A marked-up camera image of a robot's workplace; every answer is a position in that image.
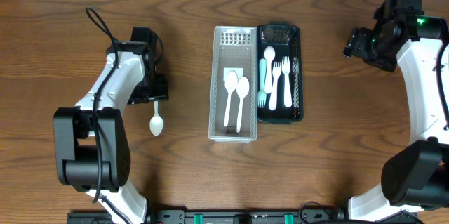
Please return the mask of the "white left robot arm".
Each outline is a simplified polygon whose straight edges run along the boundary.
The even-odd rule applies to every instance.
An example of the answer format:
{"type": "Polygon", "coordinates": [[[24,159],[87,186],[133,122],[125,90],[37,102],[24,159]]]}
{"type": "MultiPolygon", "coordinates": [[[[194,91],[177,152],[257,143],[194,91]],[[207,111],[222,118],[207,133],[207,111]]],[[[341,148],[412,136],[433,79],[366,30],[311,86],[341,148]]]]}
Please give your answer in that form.
{"type": "Polygon", "coordinates": [[[159,40],[114,42],[90,91],[53,115],[58,180],[100,202],[112,223],[150,223],[148,201],[130,181],[130,148],[123,124],[127,105],[168,99],[156,73],[159,40]]]}

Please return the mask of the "pale green plastic fork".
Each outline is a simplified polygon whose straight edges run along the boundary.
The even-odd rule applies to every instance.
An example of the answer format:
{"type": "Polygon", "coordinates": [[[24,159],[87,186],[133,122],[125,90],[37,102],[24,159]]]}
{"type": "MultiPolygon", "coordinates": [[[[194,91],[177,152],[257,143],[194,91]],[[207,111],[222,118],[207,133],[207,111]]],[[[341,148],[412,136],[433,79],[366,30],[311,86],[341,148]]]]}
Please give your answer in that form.
{"type": "Polygon", "coordinates": [[[266,71],[267,71],[267,61],[262,58],[259,60],[259,79],[260,79],[260,83],[259,83],[259,91],[258,91],[258,107],[260,109],[265,108],[265,104],[266,104],[266,99],[267,99],[267,94],[265,92],[264,89],[264,85],[265,85],[265,77],[266,77],[266,71]]]}

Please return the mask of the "clear plastic basket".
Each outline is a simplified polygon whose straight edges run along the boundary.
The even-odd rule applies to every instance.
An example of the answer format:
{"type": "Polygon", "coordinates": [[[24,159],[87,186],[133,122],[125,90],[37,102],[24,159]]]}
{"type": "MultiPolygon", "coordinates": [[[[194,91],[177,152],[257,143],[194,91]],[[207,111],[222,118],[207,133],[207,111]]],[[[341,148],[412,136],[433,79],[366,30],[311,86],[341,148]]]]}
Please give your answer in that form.
{"type": "Polygon", "coordinates": [[[249,143],[257,139],[257,28],[217,26],[214,29],[210,83],[208,137],[215,142],[249,143]],[[227,91],[225,80],[235,71],[250,84],[243,100],[240,133],[236,132],[239,97],[232,93],[229,125],[224,126],[227,91]]]}

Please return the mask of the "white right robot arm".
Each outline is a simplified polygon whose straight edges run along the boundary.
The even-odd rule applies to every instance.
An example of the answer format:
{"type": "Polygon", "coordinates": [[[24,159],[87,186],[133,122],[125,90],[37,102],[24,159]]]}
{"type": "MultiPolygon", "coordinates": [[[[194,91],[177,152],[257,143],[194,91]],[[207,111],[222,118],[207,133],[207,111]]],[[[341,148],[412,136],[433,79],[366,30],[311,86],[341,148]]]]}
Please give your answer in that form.
{"type": "Polygon", "coordinates": [[[351,220],[448,207],[448,26],[443,18],[400,14],[376,30],[353,29],[344,56],[392,72],[400,68],[410,112],[409,145],[382,168],[381,182],[352,197],[351,220]]]}

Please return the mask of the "white plastic fork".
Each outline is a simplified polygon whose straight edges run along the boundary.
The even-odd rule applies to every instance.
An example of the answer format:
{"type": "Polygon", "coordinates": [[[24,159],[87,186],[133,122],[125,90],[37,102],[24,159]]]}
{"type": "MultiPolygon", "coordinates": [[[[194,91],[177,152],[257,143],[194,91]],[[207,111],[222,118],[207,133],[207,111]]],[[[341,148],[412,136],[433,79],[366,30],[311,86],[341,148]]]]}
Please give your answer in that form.
{"type": "Polygon", "coordinates": [[[281,70],[284,76],[284,87],[283,87],[283,103],[285,107],[291,107],[293,104],[291,89],[290,89],[290,58],[288,56],[283,56],[281,63],[281,70]]]}
{"type": "Polygon", "coordinates": [[[273,74],[273,84],[272,84],[272,92],[269,100],[269,109],[274,111],[277,106],[277,91],[278,91],[278,81],[281,75],[281,63],[275,62],[272,70],[273,74]]]}

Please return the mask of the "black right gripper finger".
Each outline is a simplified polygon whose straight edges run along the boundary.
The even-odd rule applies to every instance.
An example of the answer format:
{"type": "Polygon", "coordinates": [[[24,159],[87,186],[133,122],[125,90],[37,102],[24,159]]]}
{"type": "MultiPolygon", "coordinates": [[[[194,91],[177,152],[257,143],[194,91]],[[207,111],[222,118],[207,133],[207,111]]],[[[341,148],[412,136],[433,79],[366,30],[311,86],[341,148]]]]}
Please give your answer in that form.
{"type": "Polygon", "coordinates": [[[352,55],[361,59],[372,57],[371,43],[373,31],[364,27],[354,28],[354,42],[352,55]]]}
{"type": "Polygon", "coordinates": [[[347,39],[346,45],[344,47],[343,50],[343,56],[346,58],[350,58],[352,57],[352,53],[354,50],[354,46],[358,37],[358,32],[359,32],[359,28],[355,27],[352,31],[351,34],[349,35],[349,38],[347,39]]]}

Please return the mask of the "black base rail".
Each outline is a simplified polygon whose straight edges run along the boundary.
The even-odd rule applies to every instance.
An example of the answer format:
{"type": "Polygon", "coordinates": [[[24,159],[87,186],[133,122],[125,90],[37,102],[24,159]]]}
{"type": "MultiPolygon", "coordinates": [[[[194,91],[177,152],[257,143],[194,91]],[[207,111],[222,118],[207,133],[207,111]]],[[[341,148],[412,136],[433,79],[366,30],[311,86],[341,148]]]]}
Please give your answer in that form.
{"type": "MultiPolygon", "coordinates": [[[[73,211],[67,214],[66,223],[119,223],[106,211],[73,211]]],[[[374,222],[350,220],[344,208],[330,206],[303,206],[297,211],[183,211],[150,210],[143,223],[158,224],[298,224],[298,223],[386,223],[386,224],[424,224],[416,213],[399,211],[392,216],[374,222]]]]}

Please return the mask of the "black plastic basket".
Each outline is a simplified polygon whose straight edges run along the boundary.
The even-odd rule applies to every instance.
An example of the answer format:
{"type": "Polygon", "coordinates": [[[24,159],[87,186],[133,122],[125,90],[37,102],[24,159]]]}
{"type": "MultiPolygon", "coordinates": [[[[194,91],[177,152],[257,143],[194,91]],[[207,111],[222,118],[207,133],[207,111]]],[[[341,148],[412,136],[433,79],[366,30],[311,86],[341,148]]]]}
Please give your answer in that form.
{"type": "Polygon", "coordinates": [[[300,29],[287,23],[270,22],[266,25],[260,25],[257,28],[258,44],[258,67],[259,60],[264,58],[264,50],[272,46],[275,50],[275,57],[272,62],[272,70],[275,62],[282,63],[283,56],[290,58],[290,89],[293,104],[291,107],[285,107],[283,103],[284,76],[281,75],[278,81],[277,106],[274,111],[269,109],[269,100],[271,93],[267,93],[265,108],[257,107],[257,118],[260,121],[270,124],[290,124],[299,122],[303,119],[304,108],[302,100],[302,61],[301,61],[301,43],[300,29]]]}

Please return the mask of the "small white plastic spoon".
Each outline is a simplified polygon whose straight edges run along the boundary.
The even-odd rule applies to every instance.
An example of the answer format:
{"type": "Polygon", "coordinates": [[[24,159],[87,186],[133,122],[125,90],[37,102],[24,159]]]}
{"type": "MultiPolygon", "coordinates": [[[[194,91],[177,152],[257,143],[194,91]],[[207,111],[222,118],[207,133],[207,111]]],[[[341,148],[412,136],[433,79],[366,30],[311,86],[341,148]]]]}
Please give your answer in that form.
{"type": "Polygon", "coordinates": [[[265,76],[264,90],[266,93],[272,91],[272,62],[275,57],[275,50],[272,46],[266,47],[264,50],[264,59],[267,61],[267,70],[265,76]]]}

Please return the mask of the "white plastic spoon upside-down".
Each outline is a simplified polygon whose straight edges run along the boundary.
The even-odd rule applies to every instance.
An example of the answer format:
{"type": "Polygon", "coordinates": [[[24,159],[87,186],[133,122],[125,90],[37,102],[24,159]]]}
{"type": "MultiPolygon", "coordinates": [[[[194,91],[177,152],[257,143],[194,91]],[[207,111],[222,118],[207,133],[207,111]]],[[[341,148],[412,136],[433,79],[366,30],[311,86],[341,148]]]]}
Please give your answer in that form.
{"type": "Polygon", "coordinates": [[[159,114],[159,102],[154,101],[154,115],[150,119],[149,128],[154,136],[159,136],[163,130],[163,119],[159,114]]]}

